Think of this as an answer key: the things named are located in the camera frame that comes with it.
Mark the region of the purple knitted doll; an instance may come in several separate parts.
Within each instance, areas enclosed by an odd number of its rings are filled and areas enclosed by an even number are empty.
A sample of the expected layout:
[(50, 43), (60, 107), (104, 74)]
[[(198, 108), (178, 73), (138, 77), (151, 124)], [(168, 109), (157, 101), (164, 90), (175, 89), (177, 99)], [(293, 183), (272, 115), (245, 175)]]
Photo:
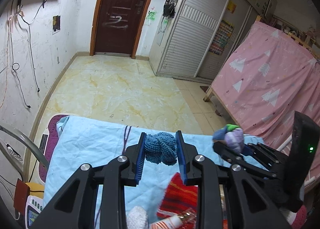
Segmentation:
[(213, 142), (221, 142), (228, 148), (240, 154), (244, 149), (244, 131), (235, 124), (226, 124), (217, 130), (212, 137)]

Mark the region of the blue knitted ball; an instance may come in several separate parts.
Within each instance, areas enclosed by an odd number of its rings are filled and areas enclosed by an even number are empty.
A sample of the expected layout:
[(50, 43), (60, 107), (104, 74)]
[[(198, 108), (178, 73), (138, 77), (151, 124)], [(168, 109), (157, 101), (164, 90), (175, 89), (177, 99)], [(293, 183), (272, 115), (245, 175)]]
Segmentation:
[(145, 139), (145, 158), (155, 164), (173, 166), (177, 162), (177, 144), (172, 134), (160, 132), (147, 134)]

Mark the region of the red hello kitty bag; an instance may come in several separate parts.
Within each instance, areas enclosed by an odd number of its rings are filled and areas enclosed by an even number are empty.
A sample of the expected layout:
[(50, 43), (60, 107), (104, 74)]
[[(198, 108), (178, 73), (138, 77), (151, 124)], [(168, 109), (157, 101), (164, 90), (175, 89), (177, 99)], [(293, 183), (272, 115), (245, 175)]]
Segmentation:
[(165, 189), (164, 197), (157, 209), (157, 218), (168, 218), (184, 211), (196, 213), (197, 197), (198, 187), (186, 186), (180, 173), (175, 173)]

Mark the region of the red white tube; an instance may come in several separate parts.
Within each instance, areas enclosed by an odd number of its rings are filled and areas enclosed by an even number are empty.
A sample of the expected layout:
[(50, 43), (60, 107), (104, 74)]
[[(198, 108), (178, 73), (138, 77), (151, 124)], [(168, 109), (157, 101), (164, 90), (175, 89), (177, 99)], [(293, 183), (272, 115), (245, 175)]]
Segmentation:
[(150, 229), (177, 229), (183, 226), (183, 222), (178, 215), (153, 222)]

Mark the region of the white metal chair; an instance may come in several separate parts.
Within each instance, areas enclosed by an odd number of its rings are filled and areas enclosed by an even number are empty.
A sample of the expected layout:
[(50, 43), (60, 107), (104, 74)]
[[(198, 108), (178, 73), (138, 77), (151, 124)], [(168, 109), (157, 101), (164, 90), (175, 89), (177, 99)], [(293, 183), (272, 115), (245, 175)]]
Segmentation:
[(304, 188), (307, 188), (312, 182), (317, 180), (315, 176), (311, 177), (310, 174), (314, 158), (318, 155), (317, 148), (319, 135), (313, 133), (309, 138), (307, 137), (306, 131), (293, 131), (285, 142), (277, 148), (277, 151), (282, 152), (282, 150), (285, 149), (285, 146), (291, 142), (291, 148), (289, 155), (287, 156), (287, 163), (285, 164), (284, 170), (285, 185), (292, 182), (294, 188), (296, 188), (302, 181), (302, 177), (306, 176)]

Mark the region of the light blue bed sheet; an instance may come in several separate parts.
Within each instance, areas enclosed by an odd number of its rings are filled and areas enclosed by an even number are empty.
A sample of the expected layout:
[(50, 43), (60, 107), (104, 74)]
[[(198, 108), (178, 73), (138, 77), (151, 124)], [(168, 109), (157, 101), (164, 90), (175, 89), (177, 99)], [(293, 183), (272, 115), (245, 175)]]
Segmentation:
[[(48, 206), (66, 181), (83, 164), (92, 167), (107, 165), (119, 157), (125, 147), (139, 142), (142, 133), (155, 135), (157, 130), (125, 126), (80, 116), (64, 116), (48, 127), (57, 134), (45, 182), (43, 204)], [(125, 208), (145, 209), (149, 222), (156, 222), (157, 210), (171, 178), (179, 171), (178, 164), (167, 166), (145, 161), (142, 179), (137, 187), (125, 187)]]

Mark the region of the white fluffy glove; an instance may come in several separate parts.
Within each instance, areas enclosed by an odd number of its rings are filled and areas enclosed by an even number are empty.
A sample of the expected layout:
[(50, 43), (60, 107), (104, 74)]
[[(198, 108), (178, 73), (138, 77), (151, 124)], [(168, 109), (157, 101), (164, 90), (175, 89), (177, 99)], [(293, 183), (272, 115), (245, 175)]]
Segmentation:
[(126, 215), (127, 229), (148, 229), (148, 214), (140, 206), (135, 206)]

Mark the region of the pink tree-print curtain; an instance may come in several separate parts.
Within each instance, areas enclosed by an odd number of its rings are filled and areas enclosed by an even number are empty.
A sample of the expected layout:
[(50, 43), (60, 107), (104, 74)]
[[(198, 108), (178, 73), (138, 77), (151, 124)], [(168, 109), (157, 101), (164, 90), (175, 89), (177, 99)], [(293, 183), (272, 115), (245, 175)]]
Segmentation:
[(284, 32), (258, 21), (212, 90), (245, 133), (285, 153), (295, 112), (319, 122), (319, 62)]

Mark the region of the purple foot mat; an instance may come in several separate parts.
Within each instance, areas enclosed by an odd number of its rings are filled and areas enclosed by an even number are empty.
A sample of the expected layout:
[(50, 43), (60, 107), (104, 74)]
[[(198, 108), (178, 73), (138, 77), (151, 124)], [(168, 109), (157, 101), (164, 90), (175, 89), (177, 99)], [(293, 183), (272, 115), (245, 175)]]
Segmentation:
[[(57, 142), (59, 141), (56, 124), (64, 117), (67, 117), (67, 115), (58, 114), (52, 116), (42, 133), (39, 149), (48, 162), (50, 162), (53, 151), (57, 145)], [(47, 168), (39, 162), (37, 167), (37, 175), (39, 176), (40, 183), (44, 184), (46, 182), (47, 172)]]

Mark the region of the brown box on floor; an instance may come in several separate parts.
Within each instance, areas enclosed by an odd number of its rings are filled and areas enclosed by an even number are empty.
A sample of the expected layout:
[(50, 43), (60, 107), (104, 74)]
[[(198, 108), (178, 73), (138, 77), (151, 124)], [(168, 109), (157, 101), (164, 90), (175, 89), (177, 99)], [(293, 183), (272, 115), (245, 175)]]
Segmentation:
[(27, 198), (30, 195), (30, 187), (20, 179), (17, 179), (14, 194), (14, 209), (24, 215)]

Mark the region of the white louvered wardrobe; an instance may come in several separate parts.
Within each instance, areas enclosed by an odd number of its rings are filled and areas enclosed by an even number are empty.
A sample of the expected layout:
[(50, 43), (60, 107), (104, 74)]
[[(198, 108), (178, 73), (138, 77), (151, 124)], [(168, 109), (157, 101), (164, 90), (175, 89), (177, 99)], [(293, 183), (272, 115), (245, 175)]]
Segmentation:
[[(245, 38), (257, 16), (273, 15), (277, 0), (181, 0), (176, 15), (163, 20), (150, 50), (157, 76), (212, 81)], [(234, 26), (222, 55), (209, 52), (222, 20)]]

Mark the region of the dark brown door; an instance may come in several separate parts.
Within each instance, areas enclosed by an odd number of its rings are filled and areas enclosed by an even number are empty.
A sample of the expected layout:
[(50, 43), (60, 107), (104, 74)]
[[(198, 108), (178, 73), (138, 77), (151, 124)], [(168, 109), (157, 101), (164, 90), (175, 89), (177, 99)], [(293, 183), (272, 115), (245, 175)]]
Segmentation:
[(151, 0), (97, 0), (90, 54), (134, 58)]

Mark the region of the colourful wall chart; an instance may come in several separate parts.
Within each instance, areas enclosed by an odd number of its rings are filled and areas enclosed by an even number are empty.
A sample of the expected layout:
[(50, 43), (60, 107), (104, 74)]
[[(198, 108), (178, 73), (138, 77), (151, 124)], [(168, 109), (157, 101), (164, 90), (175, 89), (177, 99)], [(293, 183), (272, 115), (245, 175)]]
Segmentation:
[(234, 26), (231, 23), (222, 20), (215, 34), (213, 42), (210, 45), (209, 52), (214, 53), (215, 55), (222, 55), (225, 47), (232, 37), (233, 31)]

